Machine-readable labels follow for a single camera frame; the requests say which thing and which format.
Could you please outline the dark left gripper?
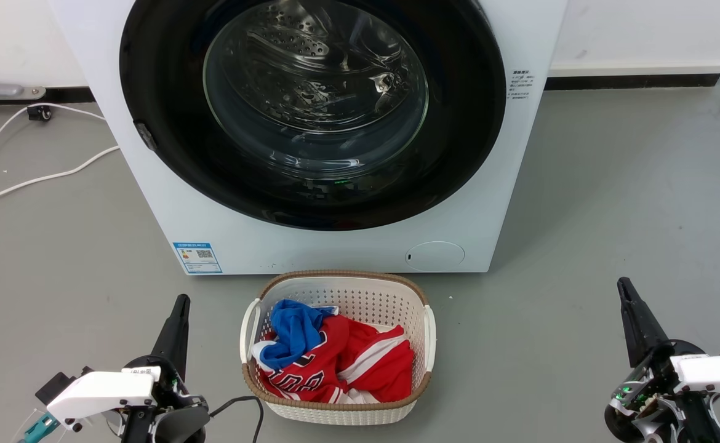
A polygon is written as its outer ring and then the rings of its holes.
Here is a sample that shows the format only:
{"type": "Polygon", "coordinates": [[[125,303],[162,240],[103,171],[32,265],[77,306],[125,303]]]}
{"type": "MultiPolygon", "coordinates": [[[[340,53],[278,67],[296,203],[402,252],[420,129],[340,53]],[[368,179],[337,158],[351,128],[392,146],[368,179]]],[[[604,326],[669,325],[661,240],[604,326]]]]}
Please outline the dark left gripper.
{"type": "Polygon", "coordinates": [[[121,409],[121,443],[204,443],[210,413],[203,396],[185,385],[190,337],[190,297],[178,295],[151,355],[133,359],[126,369],[160,370],[151,392],[141,401],[127,401],[121,409]]]}

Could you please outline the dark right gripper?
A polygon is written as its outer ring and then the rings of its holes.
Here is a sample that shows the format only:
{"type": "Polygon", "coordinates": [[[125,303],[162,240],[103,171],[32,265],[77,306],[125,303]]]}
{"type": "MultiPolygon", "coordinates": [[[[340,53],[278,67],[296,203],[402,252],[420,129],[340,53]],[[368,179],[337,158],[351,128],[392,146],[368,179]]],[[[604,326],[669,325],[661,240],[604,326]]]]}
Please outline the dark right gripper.
{"type": "Polygon", "coordinates": [[[661,344],[669,338],[630,278],[619,278],[618,295],[633,370],[605,407],[607,429],[622,443],[720,443],[714,412],[720,394],[675,389],[679,378],[672,358],[706,354],[689,342],[661,344]]]}

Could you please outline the round black glass washer door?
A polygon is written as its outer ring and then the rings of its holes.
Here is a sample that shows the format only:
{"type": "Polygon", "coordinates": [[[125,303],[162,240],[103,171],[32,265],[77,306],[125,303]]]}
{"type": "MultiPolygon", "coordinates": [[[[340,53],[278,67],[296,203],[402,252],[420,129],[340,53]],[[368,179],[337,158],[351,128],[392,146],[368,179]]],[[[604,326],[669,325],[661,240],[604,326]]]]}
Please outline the round black glass washer door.
{"type": "Polygon", "coordinates": [[[120,79],[147,148],[192,188],[315,231],[455,194],[506,99],[476,0],[135,0],[120,79]]]}

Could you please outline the white front-load washing machine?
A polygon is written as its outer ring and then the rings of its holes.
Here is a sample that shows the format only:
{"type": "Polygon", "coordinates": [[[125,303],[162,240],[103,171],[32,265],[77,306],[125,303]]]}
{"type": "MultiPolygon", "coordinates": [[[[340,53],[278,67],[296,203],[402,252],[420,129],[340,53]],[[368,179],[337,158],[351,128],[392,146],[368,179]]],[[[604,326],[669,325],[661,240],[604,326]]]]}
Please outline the white front-load washing machine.
{"type": "Polygon", "coordinates": [[[492,151],[466,184],[431,209],[390,225],[349,231],[296,229],[251,218],[192,188],[147,148],[127,108],[120,43],[135,0],[48,2],[172,250],[172,243],[210,243],[223,274],[246,275],[309,269],[421,272],[408,266],[405,254],[430,241],[464,249],[466,258],[453,272],[489,270],[569,0],[476,0],[505,68],[505,112],[492,151]],[[507,98],[513,70],[535,75],[529,98],[507,98]]]}

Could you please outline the blue energy label sticker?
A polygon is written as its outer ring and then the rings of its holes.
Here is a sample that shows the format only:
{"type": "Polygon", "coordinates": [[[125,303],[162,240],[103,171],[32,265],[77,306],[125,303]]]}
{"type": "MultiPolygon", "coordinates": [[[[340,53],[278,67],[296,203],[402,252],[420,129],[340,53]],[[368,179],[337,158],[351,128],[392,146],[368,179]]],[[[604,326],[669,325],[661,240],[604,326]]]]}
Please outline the blue energy label sticker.
{"type": "Polygon", "coordinates": [[[222,267],[210,243],[172,243],[172,247],[185,274],[223,274],[222,267]]]}

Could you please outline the blue garment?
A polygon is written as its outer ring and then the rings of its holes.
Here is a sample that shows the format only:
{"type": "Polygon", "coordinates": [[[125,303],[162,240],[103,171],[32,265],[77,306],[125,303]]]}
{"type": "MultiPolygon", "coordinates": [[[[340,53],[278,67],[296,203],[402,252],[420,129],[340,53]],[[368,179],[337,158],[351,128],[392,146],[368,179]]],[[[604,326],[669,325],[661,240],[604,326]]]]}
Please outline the blue garment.
{"type": "Polygon", "coordinates": [[[254,358],[269,371],[281,371],[305,361],[305,356],[323,342],[323,320],[338,314],[338,306],[309,306],[283,299],[271,311],[274,340],[262,340],[251,348],[254,358]]]}

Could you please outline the white woven plastic laundry basket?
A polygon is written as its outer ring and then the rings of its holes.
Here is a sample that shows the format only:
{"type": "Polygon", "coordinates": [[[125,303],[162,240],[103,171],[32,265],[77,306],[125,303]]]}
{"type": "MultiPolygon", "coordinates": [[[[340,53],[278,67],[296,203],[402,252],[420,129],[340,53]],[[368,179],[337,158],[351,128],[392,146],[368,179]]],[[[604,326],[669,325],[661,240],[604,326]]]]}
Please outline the white woven plastic laundry basket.
{"type": "Polygon", "coordinates": [[[349,270],[310,270],[282,274],[267,283],[248,306],[240,330],[244,379],[254,395],[288,420],[324,425],[371,426],[406,417],[430,383],[437,344],[436,320],[425,293],[404,277],[349,270]],[[252,356],[253,345],[274,340],[273,306],[283,299],[309,306],[338,306],[338,314],[377,330],[401,325],[415,353],[412,392],[396,402],[325,404],[284,400],[262,384],[262,370],[252,356]]]}

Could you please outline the red and white jersey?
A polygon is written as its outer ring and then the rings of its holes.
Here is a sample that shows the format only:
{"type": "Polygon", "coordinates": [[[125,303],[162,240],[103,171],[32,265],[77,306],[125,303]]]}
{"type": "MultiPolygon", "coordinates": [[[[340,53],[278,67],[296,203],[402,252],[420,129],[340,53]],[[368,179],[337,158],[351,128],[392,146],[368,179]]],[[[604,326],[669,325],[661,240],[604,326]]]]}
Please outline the red and white jersey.
{"type": "Polygon", "coordinates": [[[401,325],[381,331],[343,315],[323,320],[319,343],[289,365],[274,362],[283,339],[262,340],[251,355],[262,384],[284,400],[325,404],[401,401],[412,392],[415,353],[401,325]]]}

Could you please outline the round white filter cover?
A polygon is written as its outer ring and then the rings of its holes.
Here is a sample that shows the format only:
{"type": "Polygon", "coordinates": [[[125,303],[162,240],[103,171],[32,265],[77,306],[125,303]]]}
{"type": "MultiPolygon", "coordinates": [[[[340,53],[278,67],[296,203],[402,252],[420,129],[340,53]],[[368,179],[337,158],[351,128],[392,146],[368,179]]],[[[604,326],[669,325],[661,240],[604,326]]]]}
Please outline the round white filter cover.
{"type": "Polygon", "coordinates": [[[453,272],[466,258],[466,252],[458,244],[446,241],[430,241],[412,247],[405,254],[411,269],[428,273],[453,272]]]}

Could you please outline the grey printed text sticker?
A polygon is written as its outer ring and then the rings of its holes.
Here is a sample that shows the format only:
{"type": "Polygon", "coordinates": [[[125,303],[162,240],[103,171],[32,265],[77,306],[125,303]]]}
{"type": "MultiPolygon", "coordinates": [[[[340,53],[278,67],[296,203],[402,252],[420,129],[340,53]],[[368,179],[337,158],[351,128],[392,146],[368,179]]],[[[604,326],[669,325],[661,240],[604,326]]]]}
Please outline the grey printed text sticker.
{"type": "Polygon", "coordinates": [[[530,70],[513,70],[507,85],[507,98],[527,99],[534,89],[535,75],[530,70]]]}

